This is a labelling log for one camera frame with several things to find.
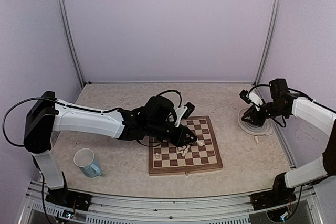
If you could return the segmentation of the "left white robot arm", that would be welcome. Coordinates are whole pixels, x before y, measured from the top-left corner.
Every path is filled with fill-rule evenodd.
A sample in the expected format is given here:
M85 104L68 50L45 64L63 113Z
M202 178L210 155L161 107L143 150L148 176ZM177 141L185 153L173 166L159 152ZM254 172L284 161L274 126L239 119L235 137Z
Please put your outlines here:
M99 110L58 100L54 92L47 91L26 116L24 148L27 149L53 197L66 206L73 201L66 179L51 153L53 132L74 131L108 136L122 141L139 141L146 136L167 141L176 147L198 143L197 136L181 124L194 111L187 103L175 107L162 94L133 110L114 108Z

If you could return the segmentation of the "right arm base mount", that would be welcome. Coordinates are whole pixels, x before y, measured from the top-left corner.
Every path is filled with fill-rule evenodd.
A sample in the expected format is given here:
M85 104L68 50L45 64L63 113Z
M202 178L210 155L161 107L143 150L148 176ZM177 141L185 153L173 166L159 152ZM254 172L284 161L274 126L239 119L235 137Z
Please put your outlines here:
M255 211L287 204L290 201L295 201L296 199L295 193L276 195L272 190L254 193L250 196L250 200Z

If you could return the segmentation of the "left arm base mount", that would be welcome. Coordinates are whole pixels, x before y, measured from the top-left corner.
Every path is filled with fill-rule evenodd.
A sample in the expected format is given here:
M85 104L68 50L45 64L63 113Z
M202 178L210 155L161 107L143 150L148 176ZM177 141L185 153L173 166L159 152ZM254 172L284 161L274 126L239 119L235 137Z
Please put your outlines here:
M91 199L90 194L71 190L50 190L46 196L46 201L49 203L82 211L88 211Z

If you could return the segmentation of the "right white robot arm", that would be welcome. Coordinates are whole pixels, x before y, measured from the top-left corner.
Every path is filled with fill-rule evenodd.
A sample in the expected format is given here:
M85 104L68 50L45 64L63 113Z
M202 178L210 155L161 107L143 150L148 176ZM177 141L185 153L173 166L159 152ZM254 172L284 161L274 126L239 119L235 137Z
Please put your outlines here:
M335 110L302 91L288 87L284 78L273 79L266 87L270 91L270 102L265 102L254 92L256 87L240 92L240 98L250 105L240 116L242 129L260 129L267 120L286 127L285 121L293 116L300 120L296 137L307 136L314 140L321 137L325 144L318 158L276 176L268 199L273 205L279 205L296 187L317 184L335 176Z

